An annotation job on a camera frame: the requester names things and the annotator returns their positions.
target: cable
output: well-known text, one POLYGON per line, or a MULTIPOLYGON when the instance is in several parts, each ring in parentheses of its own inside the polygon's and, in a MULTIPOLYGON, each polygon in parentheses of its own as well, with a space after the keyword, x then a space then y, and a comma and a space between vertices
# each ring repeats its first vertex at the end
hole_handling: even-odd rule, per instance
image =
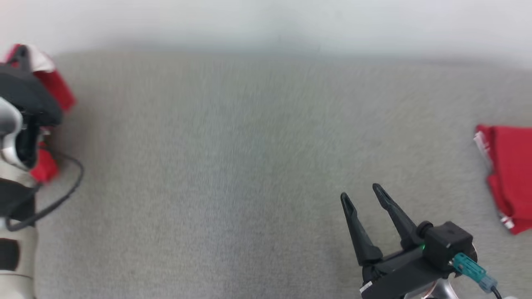
MULTIPOLYGON (((63 195, 61 198, 59 198, 54 203, 50 204, 48 207, 46 207, 46 208, 42 209, 41 211, 39 211, 38 213, 34 214, 33 216, 31 216, 31 217, 29 217, 27 219, 24 219, 23 221, 21 221, 19 223, 16 223, 14 225, 11 225, 11 217, 6 217, 5 226, 6 226, 7 230, 9 230, 9 231, 21 230, 21 229, 23 229, 23 228, 25 228, 27 226, 32 225, 33 223, 35 223, 36 221, 42 219, 43 217, 47 216, 48 214, 52 213, 61 204, 63 204, 65 201, 67 201, 69 199, 69 197, 76 191, 76 189, 81 184, 81 181, 83 180, 83 176, 85 175, 85 168, 83 167, 83 164, 81 164, 81 162, 78 159, 73 158, 73 157, 71 157, 69 155, 66 155, 66 154, 64 154, 62 152, 50 149, 48 147, 42 147, 42 149, 49 151, 53 155, 63 157, 64 159, 67 159, 67 160, 71 161, 72 163, 76 164, 78 166, 78 168, 79 168, 78 178, 76 179, 76 182, 74 183, 74 185, 70 188, 70 190, 65 195, 63 195)), ((35 186, 30 191, 30 193, 28 194, 27 198, 24 199, 23 201, 21 201, 19 203, 19 205, 17 205, 12 210, 12 212, 14 210, 16 210, 16 208, 18 208, 21 203, 24 203, 24 202, 26 202, 26 201, 28 201, 30 199, 33 199, 33 197, 35 196, 35 194, 39 191, 39 189, 41 187, 42 187, 42 184, 38 184, 37 186, 35 186)))
POLYGON ((497 299, 502 299, 501 293, 498 292, 498 289, 495 286, 492 287, 492 292, 497 299))

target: cable connector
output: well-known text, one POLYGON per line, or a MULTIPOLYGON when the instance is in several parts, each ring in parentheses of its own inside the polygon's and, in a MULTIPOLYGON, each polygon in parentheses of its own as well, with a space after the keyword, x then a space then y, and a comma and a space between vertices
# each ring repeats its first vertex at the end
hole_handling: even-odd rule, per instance
POLYGON ((473 279, 486 293, 491 293, 493 291, 493 287, 497 287, 497 280, 489 276, 484 268, 479 266, 467 255, 459 253, 454 256, 452 262, 454 268, 459 273, 462 273, 463 275, 473 279))

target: gray carpet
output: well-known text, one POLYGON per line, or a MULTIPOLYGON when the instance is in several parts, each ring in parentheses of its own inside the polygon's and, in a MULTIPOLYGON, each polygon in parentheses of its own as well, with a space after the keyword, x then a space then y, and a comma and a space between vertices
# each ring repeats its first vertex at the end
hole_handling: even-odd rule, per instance
MULTIPOLYGON (((532 126, 532 74, 184 53, 56 58, 79 99, 54 146, 86 179, 39 224, 39 298, 360 298, 346 191, 385 254, 372 189, 475 237, 504 296, 532 292, 532 233, 499 223, 472 142, 532 126)), ((40 195, 50 203, 74 167, 40 195)), ((455 281, 462 298, 492 298, 455 281)))

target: white wall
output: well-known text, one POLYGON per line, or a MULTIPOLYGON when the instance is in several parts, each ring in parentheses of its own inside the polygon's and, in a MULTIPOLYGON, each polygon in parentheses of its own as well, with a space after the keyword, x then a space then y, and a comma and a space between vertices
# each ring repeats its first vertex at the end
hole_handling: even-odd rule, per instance
POLYGON ((0 0, 0 49, 188 47, 532 66, 528 0, 0 0))

